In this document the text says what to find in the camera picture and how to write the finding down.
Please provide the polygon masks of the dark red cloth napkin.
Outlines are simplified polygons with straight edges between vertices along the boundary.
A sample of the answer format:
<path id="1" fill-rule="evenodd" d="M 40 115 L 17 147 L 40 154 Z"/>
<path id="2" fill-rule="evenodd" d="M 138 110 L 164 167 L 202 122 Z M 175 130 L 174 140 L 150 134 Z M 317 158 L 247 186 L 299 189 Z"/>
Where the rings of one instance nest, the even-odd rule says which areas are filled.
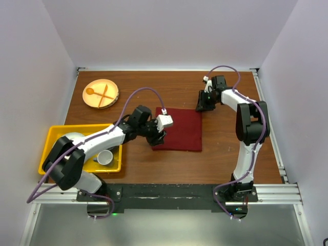
<path id="1" fill-rule="evenodd" d="M 202 114 L 193 109 L 167 108 L 173 126 L 166 128 L 164 143 L 152 150 L 202 151 Z"/>

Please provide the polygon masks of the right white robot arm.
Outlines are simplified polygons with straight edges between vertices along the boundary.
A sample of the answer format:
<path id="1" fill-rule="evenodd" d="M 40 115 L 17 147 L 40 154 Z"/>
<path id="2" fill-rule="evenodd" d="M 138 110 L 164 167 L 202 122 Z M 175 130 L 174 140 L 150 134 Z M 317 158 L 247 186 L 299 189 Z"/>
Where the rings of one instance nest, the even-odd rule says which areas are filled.
<path id="1" fill-rule="evenodd" d="M 223 201 L 241 201 L 252 192 L 257 155 L 270 134 L 267 104 L 227 86 L 223 75 L 205 76 L 203 82 L 206 86 L 199 91 L 197 112 L 213 111 L 216 104 L 226 105 L 236 112 L 235 132 L 240 142 L 236 168 L 231 181 L 220 185 L 215 192 Z"/>

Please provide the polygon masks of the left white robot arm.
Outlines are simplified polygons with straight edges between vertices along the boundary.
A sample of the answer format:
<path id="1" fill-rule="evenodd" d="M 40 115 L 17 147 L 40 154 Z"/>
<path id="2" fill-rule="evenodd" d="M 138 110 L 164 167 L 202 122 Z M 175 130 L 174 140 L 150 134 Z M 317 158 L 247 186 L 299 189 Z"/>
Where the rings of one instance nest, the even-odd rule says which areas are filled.
<path id="1" fill-rule="evenodd" d="M 75 187 L 88 192 L 93 200 L 101 201 L 106 196 L 104 182 L 95 174 L 84 171 L 84 164 L 101 151 L 123 145 L 138 136 L 146 138 L 151 146 L 162 144 L 165 128 L 173 125 L 173 119 L 166 110 L 156 118 L 150 116 L 149 108 L 138 106 L 132 114 L 101 131 L 73 140 L 63 136 L 52 147 L 42 169 L 63 191 Z"/>

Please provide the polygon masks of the grey white mug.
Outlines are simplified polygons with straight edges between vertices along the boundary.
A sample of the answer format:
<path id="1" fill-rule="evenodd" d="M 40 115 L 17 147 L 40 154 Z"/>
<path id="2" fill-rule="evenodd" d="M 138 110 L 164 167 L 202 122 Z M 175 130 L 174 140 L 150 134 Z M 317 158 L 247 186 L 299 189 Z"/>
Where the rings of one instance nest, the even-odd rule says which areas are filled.
<path id="1" fill-rule="evenodd" d="M 114 156 L 110 150 L 103 150 L 99 152 L 99 154 L 93 158 L 93 161 L 102 165 L 102 166 L 110 166 L 113 162 Z"/>

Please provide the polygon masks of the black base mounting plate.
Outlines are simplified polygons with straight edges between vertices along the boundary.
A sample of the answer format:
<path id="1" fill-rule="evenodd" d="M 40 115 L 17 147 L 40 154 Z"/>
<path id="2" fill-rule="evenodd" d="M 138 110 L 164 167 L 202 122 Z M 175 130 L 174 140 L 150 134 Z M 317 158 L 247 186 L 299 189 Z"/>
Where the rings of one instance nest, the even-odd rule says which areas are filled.
<path id="1" fill-rule="evenodd" d="M 142 210 L 210 210 L 246 215 L 247 203 L 257 202 L 253 184 L 217 188 L 214 184 L 107 184 L 101 195 L 114 201 L 114 212 Z"/>

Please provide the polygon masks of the yellow plastic bin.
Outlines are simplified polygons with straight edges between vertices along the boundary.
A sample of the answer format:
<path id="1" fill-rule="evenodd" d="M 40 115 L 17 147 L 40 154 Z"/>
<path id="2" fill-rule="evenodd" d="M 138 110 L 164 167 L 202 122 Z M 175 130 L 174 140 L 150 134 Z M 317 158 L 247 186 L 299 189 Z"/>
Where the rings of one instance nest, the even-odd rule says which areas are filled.
<path id="1" fill-rule="evenodd" d="M 55 142 L 63 135 L 70 132 L 77 132 L 88 136 L 100 130 L 103 130 L 111 124 L 89 124 L 89 125 L 63 125 L 63 126 L 51 126 L 45 141 L 42 157 L 40 159 L 38 173 L 44 175 L 45 171 L 42 169 L 46 157 L 52 149 Z M 122 159 L 122 146 L 118 146 L 116 149 L 111 150 L 113 153 L 113 160 L 110 164 L 104 166 L 94 160 L 97 158 L 98 153 L 90 157 L 84 164 L 83 170 L 89 173 L 114 173 L 121 170 Z"/>

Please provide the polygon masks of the orange plastic fork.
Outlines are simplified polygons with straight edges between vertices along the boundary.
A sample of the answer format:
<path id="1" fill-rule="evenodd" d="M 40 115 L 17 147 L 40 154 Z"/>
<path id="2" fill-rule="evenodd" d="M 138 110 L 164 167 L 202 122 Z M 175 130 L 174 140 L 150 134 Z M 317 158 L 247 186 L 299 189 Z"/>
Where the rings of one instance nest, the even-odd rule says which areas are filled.
<path id="1" fill-rule="evenodd" d="M 100 99 L 100 101 L 99 101 L 98 108 L 100 108 L 100 106 L 101 106 L 101 103 L 102 103 L 102 101 L 103 101 L 103 98 L 104 98 L 105 95 L 106 95 L 107 89 L 108 89 L 108 85 L 106 84 L 106 85 L 105 85 L 105 88 L 104 88 L 104 91 L 103 91 L 103 93 L 102 93 L 102 95 L 101 95 L 101 99 Z"/>

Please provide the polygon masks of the orange round plate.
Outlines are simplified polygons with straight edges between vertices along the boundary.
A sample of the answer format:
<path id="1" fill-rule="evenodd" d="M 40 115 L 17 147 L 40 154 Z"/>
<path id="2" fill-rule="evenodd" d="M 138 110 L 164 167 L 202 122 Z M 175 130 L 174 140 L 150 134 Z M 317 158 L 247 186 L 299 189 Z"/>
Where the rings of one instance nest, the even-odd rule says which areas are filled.
<path id="1" fill-rule="evenodd" d="M 108 98 L 104 97 L 100 108 L 98 108 L 98 104 L 101 99 L 101 96 L 95 95 L 95 94 L 88 95 L 86 93 L 86 88 L 93 88 L 93 90 L 95 92 L 102 94 L 106 84 L 108 85 L 106 95 L 109 97 L 112 97 L 113 99 L 108 99 Z M 114 83 L 111 80 L 97 79 L 97 80 L 90 82 L 84 88 L 82 97 L 83 97 L 83 101 L 85 102 L 85 104 L 87 104 L 91 108 L 104 109 L 104 108 L 108 108 L 108 107 L 112 106 L 113 104 L 115 104 L 117 102 L 118 97 L 119 97 L 119 89 L 118 89 L 118 86 L 116 85 L 116 83 Z"/>

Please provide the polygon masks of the orange plastic spoon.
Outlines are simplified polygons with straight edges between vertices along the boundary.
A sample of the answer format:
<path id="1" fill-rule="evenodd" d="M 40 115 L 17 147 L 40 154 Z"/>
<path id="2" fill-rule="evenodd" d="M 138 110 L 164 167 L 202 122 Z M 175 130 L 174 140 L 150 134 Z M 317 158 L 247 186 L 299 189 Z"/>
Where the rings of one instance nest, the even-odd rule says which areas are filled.
<path id="1" fill-rule="evenodd" d="M 99 95 L 99 96 L 102 95 L 102 94 L 100 94 L 100 93 L 98 93 L 98 92 L 95 92 L 95 91 L 93 90 L 93 88 L 86 88 L 86 93 L 87 93 L 88 95 L 92 95 L 92 94 Z M 107 96 L 107 95 L 105 95 L 105 98 L 113 99 L 112 97 L 109 97 L 109 96 Z"/>

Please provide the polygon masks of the white paper plate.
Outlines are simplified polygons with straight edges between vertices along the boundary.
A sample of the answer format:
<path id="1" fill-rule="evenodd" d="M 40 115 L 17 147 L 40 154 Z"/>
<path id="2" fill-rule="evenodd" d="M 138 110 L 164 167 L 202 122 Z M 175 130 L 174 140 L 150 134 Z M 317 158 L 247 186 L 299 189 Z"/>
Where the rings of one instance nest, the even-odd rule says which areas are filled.
<path id="1" fill-rule="evenodd" d="M 62 137 L 66 137 L 68 140 L 75 141 L 76 139 L 84 138 L 85 136 L 82 133 L 70 132 L 62 135 Z"/>

